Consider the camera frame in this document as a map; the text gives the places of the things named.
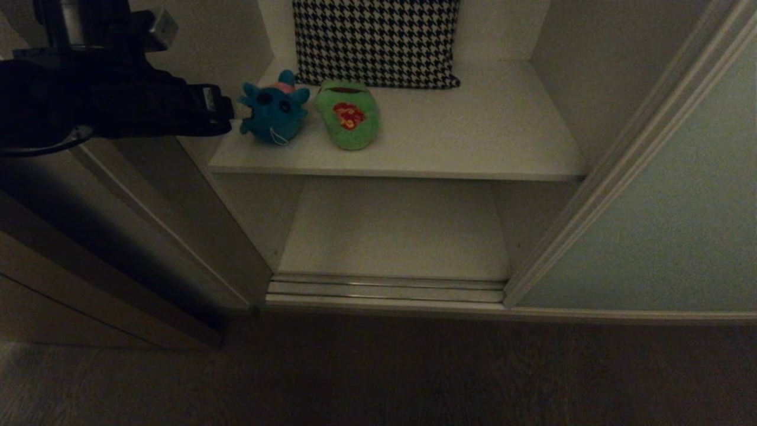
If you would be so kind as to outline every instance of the black and white pillow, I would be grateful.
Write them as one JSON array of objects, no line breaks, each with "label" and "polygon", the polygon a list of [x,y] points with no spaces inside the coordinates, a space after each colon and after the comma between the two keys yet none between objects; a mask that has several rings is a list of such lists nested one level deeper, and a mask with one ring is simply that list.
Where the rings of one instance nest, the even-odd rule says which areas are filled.
[{"label": "black and white pillow", "polygon": [[449,89],[460,0],[294,0],[300,83]]}]

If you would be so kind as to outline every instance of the wooden cabinet panel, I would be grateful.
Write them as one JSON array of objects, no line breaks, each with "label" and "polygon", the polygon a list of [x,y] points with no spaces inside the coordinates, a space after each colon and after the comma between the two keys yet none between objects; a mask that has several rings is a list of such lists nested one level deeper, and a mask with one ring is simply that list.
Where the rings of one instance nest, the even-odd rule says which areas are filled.
[{"label": "wooden cabinet panel", "polygon": [[0,339],[156,349],[0,275]]},{"label": "wooden cabinet panel", "polygon": [[220,344],[220,332],[157,297],[2,192],[0,207],[0,274],[161,348]]}]

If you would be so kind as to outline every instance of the stuffed animal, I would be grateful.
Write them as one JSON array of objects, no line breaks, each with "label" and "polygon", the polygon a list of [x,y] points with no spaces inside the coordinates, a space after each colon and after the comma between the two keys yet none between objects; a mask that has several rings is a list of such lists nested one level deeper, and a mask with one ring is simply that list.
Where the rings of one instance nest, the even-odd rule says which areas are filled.
[{"label": "stuffed animal", "polygon": [[379,110],[365,84],[330,80],[315,100],[332,142],[356,151],[368,146],[379,131]]},{"label": "stuffed animal", "polygon": [[276,145],[286,145],[302,127],[307,111],[302,105],[310,97],[308,88],[294,89],[294,73],[284,70],[278,83],[258,89],[245,83],[245,96],[240,103],[250,107],[249,118],[242,120],[239,131],[252,132],[260,140]]}]

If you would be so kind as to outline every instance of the floor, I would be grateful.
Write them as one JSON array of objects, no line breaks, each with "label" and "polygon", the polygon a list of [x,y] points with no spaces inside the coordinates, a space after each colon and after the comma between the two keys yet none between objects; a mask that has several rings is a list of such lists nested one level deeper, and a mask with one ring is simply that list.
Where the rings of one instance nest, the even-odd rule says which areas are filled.
[{"label": "floor", "polygon": [[0,424],[754,425],[757,327],[266,313],[218,352],[0,343]]}]

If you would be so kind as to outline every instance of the white shelf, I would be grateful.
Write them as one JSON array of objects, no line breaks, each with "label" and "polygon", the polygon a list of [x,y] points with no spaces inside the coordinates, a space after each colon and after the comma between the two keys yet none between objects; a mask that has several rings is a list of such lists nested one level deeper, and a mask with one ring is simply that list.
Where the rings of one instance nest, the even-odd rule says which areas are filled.
[{"label": "white shelf", "polygon": [[[261,84],[274,83],[289,60],[274,61]],[[574,180],[587,167],[533,67],[501,61],[459,65],[462,86],[450,90],[371,88],[381,114],[374,143],[358,152],[333,145],[313,107],[285,147],[235,129],[208,168],[220,173]]]},{"label": "white shelf", "polygon": [[504,281],[488,183],[314,177],[278,274]]}]

